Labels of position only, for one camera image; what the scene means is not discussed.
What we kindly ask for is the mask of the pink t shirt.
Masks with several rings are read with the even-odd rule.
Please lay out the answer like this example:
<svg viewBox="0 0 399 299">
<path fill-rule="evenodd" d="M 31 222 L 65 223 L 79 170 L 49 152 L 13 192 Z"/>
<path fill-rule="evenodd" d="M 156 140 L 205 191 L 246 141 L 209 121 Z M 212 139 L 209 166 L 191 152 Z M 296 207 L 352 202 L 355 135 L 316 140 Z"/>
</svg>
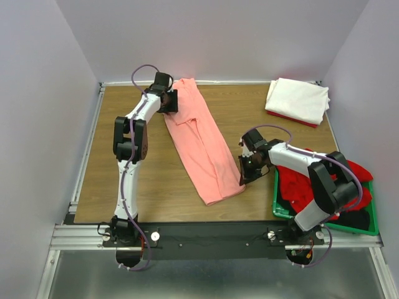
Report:
<svg viewBox="0 0 399 299">
<path fill-rule="evenodd" d="M 244 191 L 240 172 L 192 78 L 173 84 L 178 111 L 164 116 L 177 153 L 203 202 L 210 206 Z"/>
</svg>

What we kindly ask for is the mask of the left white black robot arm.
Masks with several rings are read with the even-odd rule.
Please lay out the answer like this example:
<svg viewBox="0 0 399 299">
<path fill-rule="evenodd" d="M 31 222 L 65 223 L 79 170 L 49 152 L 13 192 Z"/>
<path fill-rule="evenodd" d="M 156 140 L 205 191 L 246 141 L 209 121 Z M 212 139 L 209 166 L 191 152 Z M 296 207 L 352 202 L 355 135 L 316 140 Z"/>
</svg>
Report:
<svg viewBox="0 0 399 299">
<path fill-rule="evenodd" d="M 138 231 L 131 220 L 138 215 L 137 186 L 142 161 L 148 152 L 147 124 L 156 113 L 178 112 L 178 92 L 173 77 L 163 72 L 155 74 L 154 82 L 144 91 L 136 107 L 115 119 L 113 153 L 118 163 L 118 197 L 113 223 L 122 225 L 117 239 L 125 246 L 138 240 Z"/>
</svg>

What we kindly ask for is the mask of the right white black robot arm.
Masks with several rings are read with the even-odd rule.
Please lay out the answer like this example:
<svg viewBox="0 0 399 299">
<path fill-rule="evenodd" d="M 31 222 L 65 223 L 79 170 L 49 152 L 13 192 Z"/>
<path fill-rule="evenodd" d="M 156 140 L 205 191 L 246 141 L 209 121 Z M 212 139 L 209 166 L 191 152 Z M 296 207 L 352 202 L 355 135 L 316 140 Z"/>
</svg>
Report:
<svg viewBox="0 0 399 299">
<path fill-rule="evenodd" d="M 341 213 L 345 207 L 356 206 L 361 201 L 363 191 L 360 181 L 339 151 L 317 153 L 296 148 L 287 141 L 268 141 L 257 128 L 245 132 L 239 145 L 243 151 L 238 157 L 240 185 L 261 178 L 262 169 L 272 166 L 288 168 L 310 180 L 312 200 L 282 229 L 268 229 L 270 243 L 306 243 L 322 224 Z"/>
</svg>

